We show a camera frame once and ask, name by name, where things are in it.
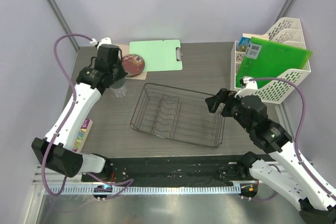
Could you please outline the green clipboard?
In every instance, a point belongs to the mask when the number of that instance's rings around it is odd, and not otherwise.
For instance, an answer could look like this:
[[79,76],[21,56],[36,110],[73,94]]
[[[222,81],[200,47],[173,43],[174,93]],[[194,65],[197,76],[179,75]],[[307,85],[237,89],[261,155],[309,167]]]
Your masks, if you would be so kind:
[[180,71],[182,60],[178,60],[181,42],[178,39],[132,41],[130,54],[136,54],[145,62],[145,72]]

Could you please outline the black wire dish rack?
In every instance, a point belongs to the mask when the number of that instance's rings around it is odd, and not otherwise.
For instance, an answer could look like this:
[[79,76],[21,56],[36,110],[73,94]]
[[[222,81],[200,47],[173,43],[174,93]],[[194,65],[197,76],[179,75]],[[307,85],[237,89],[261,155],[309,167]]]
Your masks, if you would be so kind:
[[210,113],[205,102],[209,97],[204,92],[146,83],[130,127],[171,141],[219,148],[224,138],[223,106]]

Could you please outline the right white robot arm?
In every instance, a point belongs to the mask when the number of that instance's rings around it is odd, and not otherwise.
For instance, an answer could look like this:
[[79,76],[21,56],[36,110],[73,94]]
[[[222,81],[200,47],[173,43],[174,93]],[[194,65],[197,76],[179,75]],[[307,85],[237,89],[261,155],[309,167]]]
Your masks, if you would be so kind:
[[242,179],[251,177],[287,199],[305,223],[335,223],[335,187],[329,184],[297,149],[292,137],[269,119],[267,106],[255,95],[238,96],[220,89],[205,100],[210,113],[223,104],[221,115],[233,117],[248,133],[252,142],[278,162],[289,177],[277,172],[254,153],[246,153],[237,166]]

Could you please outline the beige folder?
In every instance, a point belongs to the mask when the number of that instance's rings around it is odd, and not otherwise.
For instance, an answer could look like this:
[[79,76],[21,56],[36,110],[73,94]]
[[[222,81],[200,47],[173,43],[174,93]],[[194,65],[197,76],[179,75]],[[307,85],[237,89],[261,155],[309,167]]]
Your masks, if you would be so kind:
[[[126,44],[117,44],[122,50],[123,56],[128,55],[130,53],[129,45]],[[140,74],[133,77],[126,77],[126,79],[134,79],[134,80],[145,80],[147,77],[147,72],[142,71]]]

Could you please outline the green plastic folder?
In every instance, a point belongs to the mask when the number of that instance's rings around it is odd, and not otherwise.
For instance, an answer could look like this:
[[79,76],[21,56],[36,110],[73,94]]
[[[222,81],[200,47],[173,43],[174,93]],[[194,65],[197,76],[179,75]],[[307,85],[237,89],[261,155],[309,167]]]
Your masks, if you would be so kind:
[[235,85],[240,88],[239,80],[246,76],[276,78],[288,69],[302,69],[311,55],[308,49],[252,37],[236,73]]

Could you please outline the blue booklet in organizer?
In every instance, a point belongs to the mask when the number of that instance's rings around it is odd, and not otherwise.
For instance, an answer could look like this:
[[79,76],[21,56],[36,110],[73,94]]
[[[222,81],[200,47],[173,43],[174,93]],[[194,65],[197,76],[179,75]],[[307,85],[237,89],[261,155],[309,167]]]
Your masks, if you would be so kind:
[[236,46],[236,51],[238,52],[246,52],[247,47],[250,43],[250,39],[251,39],[252,35],[251,34],[247,34],[244,33],[240,39],[240,41],[238,42],[237,46]]

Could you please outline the white file organizer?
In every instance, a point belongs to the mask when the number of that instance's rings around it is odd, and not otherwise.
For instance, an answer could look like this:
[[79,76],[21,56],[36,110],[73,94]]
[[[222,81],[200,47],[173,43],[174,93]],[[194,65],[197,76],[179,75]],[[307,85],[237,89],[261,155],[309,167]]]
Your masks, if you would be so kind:
[[281,104],[293,87],[280,79],[299,85],[311,72],[301,20],[283,17],[268,31],[268,39],[252,38],[246,52],[238,51],[236,41],[231,52],[230,89],[241,89],[240,79],[257,78],[257,88],[251,93],[263,102]]

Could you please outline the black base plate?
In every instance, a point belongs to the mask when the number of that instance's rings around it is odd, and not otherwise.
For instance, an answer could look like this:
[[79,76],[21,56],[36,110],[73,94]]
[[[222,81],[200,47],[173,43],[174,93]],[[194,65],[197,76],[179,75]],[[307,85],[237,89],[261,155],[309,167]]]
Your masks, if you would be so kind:
[[247,164],[269,155],[255,154],[181,157],[111,158],[112,168],[101,179],[117,182],[134,179],[133,187],[216,187],[254,180]]

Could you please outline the clear glass tumbler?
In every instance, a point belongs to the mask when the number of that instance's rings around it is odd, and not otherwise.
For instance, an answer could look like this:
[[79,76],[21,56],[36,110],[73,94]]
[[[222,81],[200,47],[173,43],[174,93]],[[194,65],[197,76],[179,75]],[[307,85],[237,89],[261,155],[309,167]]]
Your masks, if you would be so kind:
[[127,89],[126,89],[125,83],[126,83],[126,79],[121,79],[111,85],[110,90],[114,93],[114,95],[117,98],[122,98],[126,95]]

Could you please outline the purple treehouse book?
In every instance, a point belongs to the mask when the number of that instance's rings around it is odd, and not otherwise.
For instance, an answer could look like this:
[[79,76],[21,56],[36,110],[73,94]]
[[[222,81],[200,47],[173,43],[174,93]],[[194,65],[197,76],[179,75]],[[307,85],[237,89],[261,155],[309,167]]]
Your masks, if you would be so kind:
[[76,153],[80,153],[83,145],[88,137],[89,131],[92,127],[93,121],[91,119],[85,119],[85,121],[82,123],[81,128],[78,131],[78,134],[76,136],[76,140],[74,143],[74,146],[72,150]]

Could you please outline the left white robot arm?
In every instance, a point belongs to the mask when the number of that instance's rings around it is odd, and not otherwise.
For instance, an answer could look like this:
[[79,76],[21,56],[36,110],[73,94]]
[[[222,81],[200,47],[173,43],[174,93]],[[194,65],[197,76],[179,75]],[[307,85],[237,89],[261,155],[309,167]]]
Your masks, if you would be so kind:
[[76,79],[71,96],[60,118],[44,138],[35,138],[32,149],[46,168],[67,177],[91,172],[105,182],[112,174],[107,158],[97,154],[81,154],[73,146],[84,120],[104,91],[126,75],[121,49],[116,45],[98,47],[93,67],[84,67]]

